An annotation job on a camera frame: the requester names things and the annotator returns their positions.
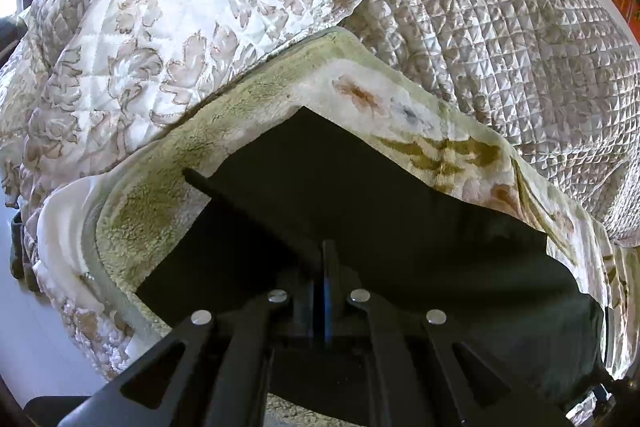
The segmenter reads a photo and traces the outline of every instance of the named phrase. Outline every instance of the black fabric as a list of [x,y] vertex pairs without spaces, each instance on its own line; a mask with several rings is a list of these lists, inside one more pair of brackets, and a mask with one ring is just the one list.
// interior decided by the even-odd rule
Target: black fabric
[[[545,234],[428,187],[306,108],[231,155],[212,181],[231,200],[241,195],[256,209],[274,208],[318,243],[334,239],[341,263],[396,306],[443,309],[565,410],[602,370],[602,311],[546,255]],[[209,205],[137,294],[170,325],[194,309],[238,308],[252,291],[272,287],[290,261],[287,253],[265,259],[273,248],[262,241],[273,238],[240,229],[231,211]],[[349,364],[351,380],[337,378]],[[310,409],[312,385],[332,389],[337,402],[347,393],[366,404],[366,393],[354,390],[364,381],[356,366],[277,355],[271,390]],[[291,373],[314,375],[313,384],[287,387],[278,375]]]

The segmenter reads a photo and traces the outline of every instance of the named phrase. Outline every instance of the silver screw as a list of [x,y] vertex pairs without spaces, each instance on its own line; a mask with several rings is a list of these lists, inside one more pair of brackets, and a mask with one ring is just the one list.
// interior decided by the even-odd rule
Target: silver screw
[[427,320],[429,324],[441,326],[447,322],[447,314],[442,310],[429,310],[427,312]]
[[362,303],[367,302],[371,298],[371,294],[364,288],[358,288],[351,292],[350,297],[353,302]]
[[269,302],[278,304],[286,301],[289,298],[289,295],[287,295],[287,292],[284,290],[271,290],[267,295],[267,298],[269,299]]
[[203,326],[211,322],[211,313],[206,310],[198,310],[191,314],[191,322],[196,326]]

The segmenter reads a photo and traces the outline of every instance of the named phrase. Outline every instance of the bed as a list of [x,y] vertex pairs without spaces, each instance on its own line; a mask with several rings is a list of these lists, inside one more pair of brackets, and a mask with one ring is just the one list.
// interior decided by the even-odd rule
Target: bed
[[[72,284],[94,277],[81,261],[65,261],[61,273],[41,258],[43,206],[78,187],[76,180],[134,164],[212,97],[242,86],[252,69],[338,24],[419,92],[442,100],[447,114],[438,121],[457,122],[460,110],[491,127],[491,140],[502,136],[500,150],[511,158],[500,174],[507,181],[497,182],[504,193],[491,195],[494,180],[484,195],[473,184],[424,181],[545,232],[560,227],[550,233],[557,240],[549,255],[615,313],[617,347],[607,370],[620,378],[631,365],[638,343],[631,248],[640,219],[633,212],[638,44],[598,1],[35,0],[26,23],[27,36],[0,71],[2,187],[6,203],[20,207],[41,288],[103,374],[127,367],[130,324],[122,311],[105,308],[109,299],[96,288]],[[473,120],[460,121],[468,128]],[[519,214],[526,206],[516,201],[528,192],[514,185],[518,176],[535,192],[527,204],[550,198],[546,217]],[[556,212],[577,216],[569,217],[573,232],[549,221]]]

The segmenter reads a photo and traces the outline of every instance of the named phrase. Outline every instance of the diamond quilted pattern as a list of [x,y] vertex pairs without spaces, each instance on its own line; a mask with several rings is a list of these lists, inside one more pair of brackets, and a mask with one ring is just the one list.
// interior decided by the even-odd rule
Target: diamond quilted pattern
[[365,0],[343,25],[506,137],[613,236],[640,225],[621,213],[638,199],[640,62],[597,1]]

